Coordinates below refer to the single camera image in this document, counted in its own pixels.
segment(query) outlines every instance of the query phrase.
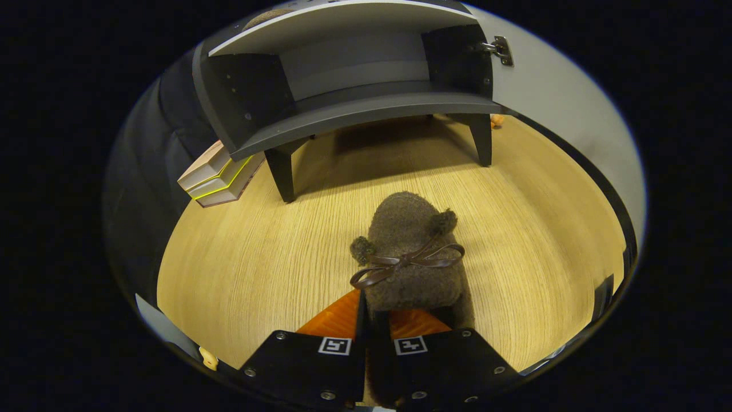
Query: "shelf leg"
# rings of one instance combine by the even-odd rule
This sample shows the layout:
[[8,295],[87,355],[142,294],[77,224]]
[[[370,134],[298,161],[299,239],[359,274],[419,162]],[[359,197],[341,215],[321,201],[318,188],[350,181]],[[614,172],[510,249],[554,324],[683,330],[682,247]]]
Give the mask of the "shelf leg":
[[493,157],[493,136],[490,114],[450,114],[454,120],[470,127],[480,166],[490,166]]
[[264,151],[274,184],[277,185],[284,202],[293,202],[296,198],[292,179],[292,154],[309,139],[306,137]]

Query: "brown ribbon bow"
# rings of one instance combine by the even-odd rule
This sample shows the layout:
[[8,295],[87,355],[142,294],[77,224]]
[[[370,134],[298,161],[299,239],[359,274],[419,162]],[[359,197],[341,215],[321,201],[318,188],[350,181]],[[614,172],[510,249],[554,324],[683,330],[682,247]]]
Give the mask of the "brown ribbon bow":
[[[398,268],[403,268],[408,265],[422,266],[424,268],[447,268],[458,263],[463,256],[465,256],[465,248],[457,243],[449,243],[442,246],[439,249],[428,251],[428,249],[435,243],[438,236],[434,236],[427,242],[420,250],[413,251],[411,253],[405,253],[401,257],[384,257],[370,254],[368,256],[369,263],[376,264],[370,268],[361,269],[351,277],[351,285],[356,289],[364,289],[377,284],[382,280],[388,278],[394,274]],[[443,251],[444,249],[454,249],[460,252],[459,257],[453,257],[449,259],[431,259],[432,256]],[[376,274],[371,274],[366,279],[361,279],[366,273],[371,271],[379,271]]]

